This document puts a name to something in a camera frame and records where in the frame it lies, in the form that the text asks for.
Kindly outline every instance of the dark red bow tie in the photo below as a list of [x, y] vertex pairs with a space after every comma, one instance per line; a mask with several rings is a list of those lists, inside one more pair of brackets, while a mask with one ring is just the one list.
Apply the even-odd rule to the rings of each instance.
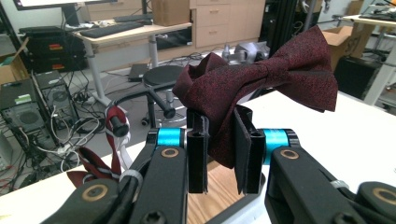
[[184, 68], [173, 92], [184, 106], [209, 118], [208, 153], [233, 168], [233, 108], [247, 94], [271, 87], [302, 105], [334, 111], [338, 88], [327, 42], [317, 26], [294, 37], [272, 58], [254, 64], [228, 65], [210, 53], [199, 65]]

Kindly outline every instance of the white table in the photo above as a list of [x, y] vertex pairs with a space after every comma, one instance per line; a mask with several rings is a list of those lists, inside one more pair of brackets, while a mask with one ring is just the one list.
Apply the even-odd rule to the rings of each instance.
[[[172, 32], [190, 27], [191, 23], [173, 26], [145, 25], [144, 27], [107, 35], [100, 38], [89, 38], [76, 33], [76, 37], [83, 40], [88, 64], [92, 70], [93, 82], [96, 88], [94, 98], [103, 105], [108, 105], [110, 100], [105, 97], [100, 80], [100, 72], [119, 67], [128, 63], [138, 62], [147, 58], [151, 59], [152, 67], [158, 66], [157, 41], [155, 35]], [[110, 50], [96, 52], [94, 48], [108, 47]]]
[[[385, 27], [396, 27], [395, 21], [378, 21], [378, 20], [362, 19], [359, 18], [359, 15], [347, 16], [344, 17], [343, 20], [360, 22], [364, 24], [385, 26]], [[375, 104], [375, 102], [378, 100], [378, 97], [381, 95], [382, 91], [387, 86], [389, 80], [394, 75], [396, 69], [395, 62], [396, 62], [396, 45], [393, 45], [393, 48], [390, 51], [387, 60], [385, 61], [385, 63], [382, 64], [381, 69], [376, 75], [373, 85], [370, 87], [370, 90], [367, 92], [367, 95], [364, 97], [363, 100], [364, 103], [366, 103], [367, 105]]]
[[[302, 147], [352, 191], [365, 181], [396, 186], [396, 117], [343, 93], [338, 95], [335, 112], [319, 113], [279, 92], [244, 105], [253, 109], [256, 128], [293, 129]], [[129, 148], [133, 157], [143, 145]], [[263, 166], [262, 171], [268, 177], [269, 167]], [[1, 221], [38, 223], [54, 213], [74, 189], [67, 176], [59, 174], [2, 196], [0, 217], [5, 218]], [[270, 223], [263, 194], [227, 223]]]

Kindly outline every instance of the red fabric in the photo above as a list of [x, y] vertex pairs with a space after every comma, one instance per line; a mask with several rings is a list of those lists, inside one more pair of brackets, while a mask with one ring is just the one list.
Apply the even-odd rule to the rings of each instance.
[[[111, 118], [117, 116], [119, 120], [123, 123], [126, 122], [126, 117], [123, 111], [117, 107], [116, 105], [111, 106], [106, 111], [106, 128], [113, 131], [113, 127], [111, 125]], [[85, 171], [70, 171], [67, 172], [67, 176], [73, 182], [73, 184], [77, 187], [84, 184], [83, 179], [88, 175], [92, 175], [92, 177], [86, 178], [85, 181], [90, 181], [96, 178], [107, 178], [114, 179], [116, 181], [119, 180], [121, 175], [121, 167], [120, 167], [120, 159], [117, 155], [116, 146], [114, 145], [114, 137], [113, 135], [106, 133], [107, 142], [111, 146], [111, 150], [113, 152], [113, 157], [111, 161], [111, 168], [108, 167], [100, 157], [98, 157], [94, 152], [86, 147], [80, 147], [78, 149], [78, 155], [81, 158], [81, 162], [84, 165]]]
[[233, 108], [245, 95], [271, 87], [318, 111], [334, 111], [338, 88], [327, 42], [317, 26], [294, 37], [272, 58], [254, 64], [228, 65], [210, 53], [199, 65], [183, 69], [173, 93], [184, 106], [209, 118], [208, 153], [233, 168]]

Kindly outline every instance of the cardboard box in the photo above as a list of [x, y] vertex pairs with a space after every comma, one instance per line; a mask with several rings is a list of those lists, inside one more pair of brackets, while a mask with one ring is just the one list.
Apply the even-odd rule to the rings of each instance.
[[29, 78], [29, 73], [20, 57], [28, 41], [29, 38], [26, 38], [15, 54], [0, 56], [0, 85]]
[[363, 6], [363, 0], [352, 0], [349, 3], [349, 7], [346, 11], [347, 16], [359, 15], [361, 14], [361, 6]]
[[355, 23], [353, 27], [341, 26], [322, 31], [330, 47], [333, 71], [343, 56], [361, 58], [374, 28], [373, 25]]
[[151, 1], [154, 24], [172, 26], [190, 22], [190, 1]]

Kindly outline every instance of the desk leg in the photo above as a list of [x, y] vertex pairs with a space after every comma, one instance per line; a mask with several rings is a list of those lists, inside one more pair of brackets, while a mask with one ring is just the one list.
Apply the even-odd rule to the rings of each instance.
[[390, 78], [393, 76], [395, 72], [394, 66], [389, 66], [387, 64], [394, 64], [396, 62], [396, 45], [393, 46], [392, 51], [390, 52], [387, 61], [382, 64], [381, 69], [379, 70], [376, 78], [371, 86], [370, 90], [367, 92], [366, 97], [364, 97], [364, 103], [367, 105], [374, 105], [378, 100], [378, 97], [381, 95], [382, 91], [386, 87]]
[[95, 54], [93, 53], [90, 41], [84, 40], [84, 46], [87, 53], [88, 65], [90, 66], [92, 72], [93, 83], [95, 84], [96, 89], [96, 92], [94, 92], [92, 95], [101, 104], [109, 105], [111, 101], [105, 97], [105, 92], [103, 91], [102, 82], [100, 80], [100, 72], [98, 71], [96, 65]]
[[148, 37], [149, 56], [151, 57], [151, 68], [158, 67], [157, 39], [155, 35]]

